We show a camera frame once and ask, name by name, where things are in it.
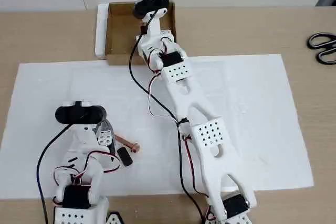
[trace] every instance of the wooden table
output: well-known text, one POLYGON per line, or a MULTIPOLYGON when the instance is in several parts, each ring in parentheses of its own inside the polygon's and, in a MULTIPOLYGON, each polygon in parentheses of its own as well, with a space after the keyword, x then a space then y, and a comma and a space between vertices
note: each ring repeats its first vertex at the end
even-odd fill
MULTIPOLYGON (((93 10, 0 14, 1 129, 18 64, 94 60, 95 15, 93 10)), ((315 186, 257 192, 259 206, 250 216, 259 224, 335 223, 336 67, 318 64, 305 40, 317 31, 336 33, 336 8, 178 8, 176 27, 178 43, 190 56, 282 54, 315 186)), ((50 201, 48 206, 52 220, 50 201)), ((126 223, 199 220, 184 195, 113 197, 110 209, 120 211, 126 223)), ((0 200, 0 223, 43 223, 40 201, 0 200)))

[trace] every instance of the screw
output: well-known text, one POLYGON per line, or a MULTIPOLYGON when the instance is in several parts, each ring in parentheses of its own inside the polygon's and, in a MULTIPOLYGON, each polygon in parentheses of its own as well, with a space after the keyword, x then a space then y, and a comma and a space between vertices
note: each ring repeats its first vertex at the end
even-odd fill
POLYGON ((123 139, 122 137, 117 136, 117 135, 115 135, 115 139, 119 143, 121 143, 121 144, 127 146, 128 148, 130 148, 131 152, 136 153, 136 152, 138 152, 140 150, 140 145, 137 144, 137 143, 131 143, 131 142, 127 141, 126 139, 123 139))

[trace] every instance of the white foam sheet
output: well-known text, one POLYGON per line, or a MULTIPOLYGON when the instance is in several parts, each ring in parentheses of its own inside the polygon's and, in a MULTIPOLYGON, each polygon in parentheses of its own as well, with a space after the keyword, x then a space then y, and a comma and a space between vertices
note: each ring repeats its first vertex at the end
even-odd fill
MULTIPOLYGON (((191 61, 204 93, 226 121, 254 189, 313 186, 281 55, 192 57, 191 61)), ((148 68, 133 69, 147 85, 148 68)), ((161 80, 152 90, 172 108, 161 80)), ((86 61, 20 64, 0 149, 0 198, 39 197, 36 163, 44 146, 64 127, 54 115, 65 100, 90 100, 104 106, 116 134, 141 145, 139 153, 131 154, 131 166, 104 175, 102 194, 182 192, 174 122, 149 115, 146 95, 132 82, 128 67, 86 61)), ((151 106, 154 113, 164 113, 155 102, 151 106)), ((52 171, 69 145, 68 132, 46 153, 40 169, 46 197, 55 193, 52 171)), ((196 186, 202 190, 200 163, 192 145, 191 152, 196 186)), ((183 167, 185 184, 192 190, 185 150, 183 167)), ((232 190, 234 184, 224 178, 222 187, 232 190)))

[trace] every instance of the cardboard tray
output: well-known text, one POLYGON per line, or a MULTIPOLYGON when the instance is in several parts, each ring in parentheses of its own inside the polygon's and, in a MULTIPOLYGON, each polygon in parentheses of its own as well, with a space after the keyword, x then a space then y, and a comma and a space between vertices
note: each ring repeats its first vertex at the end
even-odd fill
MULTIPOLYGON (((134 2, 109 4, 105 57, 111 65, 128 65, 135 37, 140 34, 142 21, 132 15, 133 7, 134 2)), ((167 14, 160 18, 160 25, 161 29, 171 30, 176 41, 174 2, 170 2, 167 14)), ((137 51, 133 63, 144 64, 137 51)))

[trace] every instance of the black scissor handle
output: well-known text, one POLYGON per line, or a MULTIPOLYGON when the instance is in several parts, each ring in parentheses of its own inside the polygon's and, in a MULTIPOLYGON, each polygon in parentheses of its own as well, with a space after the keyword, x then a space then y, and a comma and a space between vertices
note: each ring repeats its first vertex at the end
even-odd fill
POLYGON ((320 48, 325 48, 327 49, 326 52, 329 51, 329 49, 333 48, 333 45, 336 46, 336 35, 334 34, 330 34, 330 33, 317 33, 317 34, 314 34, 312 36, 310 36, 308 39, 307 39, 307 47, 309 49, 320 49, 320 48), (319 44, 314 44, 313 43, 313 40, 315 38, 319 38, 319 37, 325 37, 325 38, 329 38, 330 40, 327 41, 327 42, 322 42, 322 43, 319 43, 319 44))
POLYGON ((316 55, 316 60, 319 63, 324 64, 324 65, 334 65, 334 64, 336 64, 336 60, 324 60, 324 58, 323 58, 324 56, 332 54, 333 52, 336 52, 336 47, 331 47, 330 49, 328 49, 326 51, 319 52, 316 55))

